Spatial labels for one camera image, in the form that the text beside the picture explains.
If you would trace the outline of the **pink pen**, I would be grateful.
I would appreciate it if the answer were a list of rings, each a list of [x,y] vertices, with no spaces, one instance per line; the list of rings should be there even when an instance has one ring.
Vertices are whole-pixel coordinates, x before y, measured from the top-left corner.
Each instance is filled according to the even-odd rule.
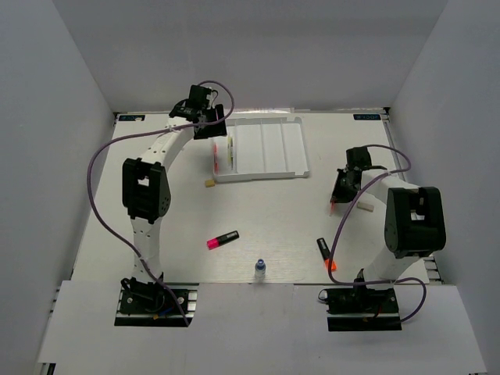
[[[213,172],[217,174],[218,172],[218,147],[217,144],[213,144],[212,148],[212,153],[213,153]]]

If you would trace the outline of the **yellow pen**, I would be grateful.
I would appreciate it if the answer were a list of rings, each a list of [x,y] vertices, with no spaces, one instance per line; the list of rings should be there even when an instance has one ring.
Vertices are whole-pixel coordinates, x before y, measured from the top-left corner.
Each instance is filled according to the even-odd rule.
[[[234,157],[233,157],[233,139],[232,137],[228,136],[227,137],[227,163],[230,166],[230,168],[233,168],[233,163],[234,163]]]

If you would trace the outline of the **orange highlighter black cap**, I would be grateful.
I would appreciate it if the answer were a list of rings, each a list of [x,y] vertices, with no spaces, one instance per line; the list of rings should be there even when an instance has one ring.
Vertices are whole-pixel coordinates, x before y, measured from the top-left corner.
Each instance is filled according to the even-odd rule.
[[[323,258],[325,267],[333,272],[336,271],[337,265],[334,260],[330,261],[330,249],[328,248],[325,239],[323,237],[318,238],[316,240],[316,244],[318,246],[318,249],[320,250],[320,254]]]

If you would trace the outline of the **small blue-capped bottle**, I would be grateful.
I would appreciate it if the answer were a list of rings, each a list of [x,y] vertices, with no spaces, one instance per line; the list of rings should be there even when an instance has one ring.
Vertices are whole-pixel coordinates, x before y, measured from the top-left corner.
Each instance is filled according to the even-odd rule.
[[[263,259],[258,259],[255,263],[254,278],[256,282],[262,282],[266,276],[266,263]]]

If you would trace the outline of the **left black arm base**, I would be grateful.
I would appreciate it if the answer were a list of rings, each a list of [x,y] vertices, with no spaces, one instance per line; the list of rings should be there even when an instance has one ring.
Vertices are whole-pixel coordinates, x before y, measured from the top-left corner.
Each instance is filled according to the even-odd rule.
[[[120,281],[115,327],[188,327],[198,300],[193,284],[171,285],[174,297],[161,285],[135,278]]]

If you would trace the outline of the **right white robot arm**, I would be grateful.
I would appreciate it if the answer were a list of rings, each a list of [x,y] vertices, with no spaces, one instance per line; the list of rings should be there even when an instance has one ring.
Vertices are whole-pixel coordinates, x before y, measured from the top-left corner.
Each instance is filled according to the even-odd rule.
[[[435,187],[410,184],[398,175],[411,169],[409,157],[399,150],[378,145],[395,152],[406,161],[406,167],[388,170],[372,164],[370,149],[376,144],[350,148],[346,151],[346,166],[339,169],[330,202],[346,204],[347,209],[334,235],[329,263],[341,237],[341,232],[364,194],[370,194],[385,205],[384,247],[375,259],[360,270],[357,281],[336,280],[331,266],[327,267],[331,281],[336,285],[356,288],[352,294],[354,305],[369,312],[380,304],[379,290],[406,282],[401,275],[419,259],[428,257],[445,247],[446,229],[441,192]]]

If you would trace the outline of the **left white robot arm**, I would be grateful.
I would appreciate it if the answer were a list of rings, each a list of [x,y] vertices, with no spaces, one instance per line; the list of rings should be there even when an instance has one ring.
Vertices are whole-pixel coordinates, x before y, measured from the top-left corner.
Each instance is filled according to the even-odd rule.
[[[215,104],[218,91],[208,81],[193,85],[189,96],[169,113],[166,128],[136,159],[126,159],[122,167],[122,203],[133,229],[132,277],[144,284],[163,279],[159,258],[160,227],[171,204],[167,172],[183,147],[191,140],[227,134],[222,120],[224,108]]]

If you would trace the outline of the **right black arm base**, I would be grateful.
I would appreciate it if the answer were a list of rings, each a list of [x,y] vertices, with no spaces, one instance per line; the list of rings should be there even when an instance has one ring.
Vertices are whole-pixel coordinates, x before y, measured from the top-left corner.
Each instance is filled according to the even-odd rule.
[[[330,288],[319,300],[327,305],[329,332],[375,332],[402,329],[395,290],[367,287]]]

